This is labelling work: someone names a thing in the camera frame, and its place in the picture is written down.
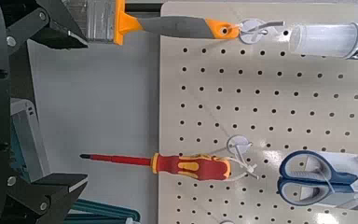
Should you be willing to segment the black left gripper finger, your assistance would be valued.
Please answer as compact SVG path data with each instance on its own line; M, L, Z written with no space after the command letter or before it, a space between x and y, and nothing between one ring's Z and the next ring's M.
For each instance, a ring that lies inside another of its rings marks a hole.
M5 25L10 50L18 50L28 39L51 49L88 46L62 0L5 0Z
M0 224L62 224L87 184L83 174L54 173L33 183L18 178L7 189Z

